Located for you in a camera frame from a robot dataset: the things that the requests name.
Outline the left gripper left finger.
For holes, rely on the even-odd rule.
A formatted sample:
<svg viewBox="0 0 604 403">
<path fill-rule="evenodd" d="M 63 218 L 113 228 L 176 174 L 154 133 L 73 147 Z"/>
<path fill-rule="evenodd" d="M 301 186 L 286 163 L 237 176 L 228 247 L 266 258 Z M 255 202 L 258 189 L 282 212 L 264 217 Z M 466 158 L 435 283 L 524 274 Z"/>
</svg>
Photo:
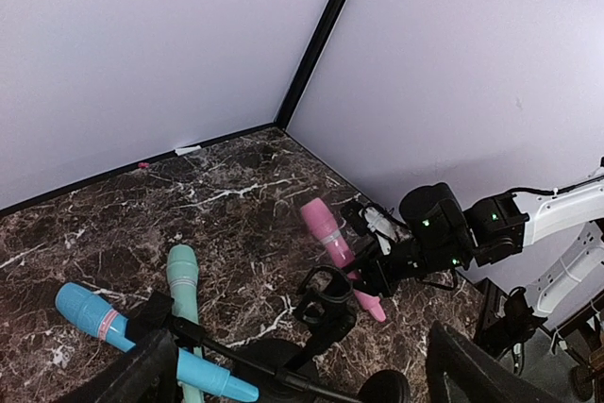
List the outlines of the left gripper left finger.
<svg viewBox="0 0 604 403">
<path fill-rule="evenodd" d="M 166 329 L 155 329 L 93 379 L 56 402 L 174 402 L 178 351 Z"/>
</svg>

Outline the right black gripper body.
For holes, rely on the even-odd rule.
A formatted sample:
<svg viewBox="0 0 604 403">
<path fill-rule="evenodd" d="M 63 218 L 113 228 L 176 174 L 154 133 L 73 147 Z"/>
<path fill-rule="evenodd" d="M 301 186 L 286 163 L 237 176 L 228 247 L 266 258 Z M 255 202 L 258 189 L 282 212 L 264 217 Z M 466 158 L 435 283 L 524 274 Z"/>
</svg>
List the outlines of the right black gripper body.
<svg viewBox="0 0 604 403">
<path fill-rule="evenodd" d="M 380 297 L 393 297 L 400 282 L 411 278 L 415 259 L 410 242 L 391 244 L 385 254 L 378 240 L 368 243 L 348 264 L 348 271 L 358 275 L 356 289 Z"/>
</svg>

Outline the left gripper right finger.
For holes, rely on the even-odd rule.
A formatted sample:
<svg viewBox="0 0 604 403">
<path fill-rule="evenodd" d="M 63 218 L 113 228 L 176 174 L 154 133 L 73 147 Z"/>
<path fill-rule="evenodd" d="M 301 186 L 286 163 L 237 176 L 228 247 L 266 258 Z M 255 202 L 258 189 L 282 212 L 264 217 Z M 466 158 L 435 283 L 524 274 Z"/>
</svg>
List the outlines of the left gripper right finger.
<svg viewBox="0 0 604 403">
<path fill-rule="evenodd" d="M 434 322 L 426 375 L 432 402 L 452 402 L 454 383 L 470 402 L 558 402 L 559 398 L 504 369 L 453 327 Z"/>
</svg>

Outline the black stand of pink microphone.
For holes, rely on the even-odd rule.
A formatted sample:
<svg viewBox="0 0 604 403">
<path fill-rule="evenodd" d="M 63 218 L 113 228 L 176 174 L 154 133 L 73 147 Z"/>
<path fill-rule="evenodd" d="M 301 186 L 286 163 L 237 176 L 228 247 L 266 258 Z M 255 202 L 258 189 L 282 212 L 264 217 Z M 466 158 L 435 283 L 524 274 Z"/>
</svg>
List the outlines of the black stand of pink microphone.
<svg viewBox="0 0 604 403">
<path fill-rule="evenodd" d="M 235 375 L 259 389 L 259 402 L 409 402 L 411 387 L 404 374 L 380 370 L 364 381 L 356 394 L 324 385 L 315 357 L 343 340 L 356 325 L 350 307 L 353 284 L 330 265 L 312 268 L 300 283 L 294 318 L 310 337 L 302 345 L 284 339 L 256 340 L 242 349 Z"/>
</svg>

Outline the black stand of blue microphone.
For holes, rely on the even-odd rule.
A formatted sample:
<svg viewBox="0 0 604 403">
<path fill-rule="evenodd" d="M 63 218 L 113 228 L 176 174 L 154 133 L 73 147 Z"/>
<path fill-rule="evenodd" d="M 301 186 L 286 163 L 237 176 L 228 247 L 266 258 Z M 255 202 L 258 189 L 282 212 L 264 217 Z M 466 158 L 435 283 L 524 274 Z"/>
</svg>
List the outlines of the black stand of blue microphone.
<svg viewBox="0 0 604 403">
<path fill-rule="evenodd" d="M 303 348 L 283 339 L 264 339 L 234 350 L 212 340 L 198 324 L 197 300 L 192 294 L 171 297 L 154 291 L 140 313 L 126 322 L 126 338 L 137 342 L 155 329 L 167 329 L 176 344 L 193 351 L 205 347 L 234 362 L 234 373 L 258 387 L 260 402 L 313 402 L 322 398 L 345 401 L 318 382 L 316 366 L 303 358 Z"/>
</svg>

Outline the pink toy microphone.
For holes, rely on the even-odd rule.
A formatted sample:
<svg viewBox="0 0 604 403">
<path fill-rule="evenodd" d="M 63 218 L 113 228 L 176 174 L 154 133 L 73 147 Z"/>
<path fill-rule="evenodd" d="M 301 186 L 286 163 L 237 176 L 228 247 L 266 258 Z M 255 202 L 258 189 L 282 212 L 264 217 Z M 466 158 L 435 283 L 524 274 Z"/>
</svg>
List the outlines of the pink toy microphone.
<svg viewBox="0 0 604 403">
<path fill-rule="evenodd" d="M 300 212 L 310 234 L 323 245 L 336 267 L 344 269 L 355 259 L 334 215 L 321 198 L 315 197 L 305 204 Z M 376 321 L 380 323 L 386 321 L 386 313 L 378 296 L 372 296 L 359 290 L 355 290 L 354 295 L 360 306 Z"/>
</svg>

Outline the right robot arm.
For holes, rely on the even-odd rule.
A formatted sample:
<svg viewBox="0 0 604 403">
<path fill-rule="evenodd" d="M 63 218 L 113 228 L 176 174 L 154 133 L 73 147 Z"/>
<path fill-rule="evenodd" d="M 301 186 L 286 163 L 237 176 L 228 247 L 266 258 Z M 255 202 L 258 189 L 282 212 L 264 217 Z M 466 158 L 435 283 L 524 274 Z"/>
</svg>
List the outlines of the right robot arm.
<svg viewBox="0 0 604 403">
<path fill-rule="evenodd" d="M 498 263 L 570 227 L 576 240 L 540 276 L 519 288 L 528 312 L 545 319 L 603 263 L 603 171 L 549 190 L 516 187 L 461 208 L 450 187 L 440 182 L 409 192 L 394 218 L 376 204 L 347 203 L 341 210 L 360 235 L 372 237 L 347 270 L 356 271 L 355 288 L 391 297 L 407 279 L 424 282 L 439 272 Z"/>
</svg>

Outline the teal toy microphone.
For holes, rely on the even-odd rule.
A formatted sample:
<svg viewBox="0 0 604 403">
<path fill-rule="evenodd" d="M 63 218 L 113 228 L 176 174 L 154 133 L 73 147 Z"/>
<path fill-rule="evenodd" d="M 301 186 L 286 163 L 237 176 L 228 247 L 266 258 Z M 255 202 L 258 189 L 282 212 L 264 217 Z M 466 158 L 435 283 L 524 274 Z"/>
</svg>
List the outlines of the teal toy microphone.
<svg viewBox="0 0 604 403">
<path fill-rule="evenodd" d="M 168 254 L 166 278 L 174 299 L 173 315 L 198 324 L 197 283 L 199 266 L 194 250 L 185 244 L 173 246 Z"/>
</svg>

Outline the right black frame post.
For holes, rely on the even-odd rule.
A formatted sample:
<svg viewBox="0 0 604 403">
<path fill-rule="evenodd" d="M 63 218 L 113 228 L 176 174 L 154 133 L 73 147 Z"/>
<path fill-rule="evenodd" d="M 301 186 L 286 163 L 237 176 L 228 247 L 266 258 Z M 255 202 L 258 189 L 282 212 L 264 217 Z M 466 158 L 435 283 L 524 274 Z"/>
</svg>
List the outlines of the right black frame post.
<svg viewBox="0 0 604 403">
<path fill-rule="evenodd" d="M 331 33 L 344 9 L 346 1 L 327 0 L 288 90 L 281 101 L 274 121 L 275 127 L 281 130 L 288 128 L 298 104 L 308 87 L 316 65 L 327 46 Z"/>
</svg>

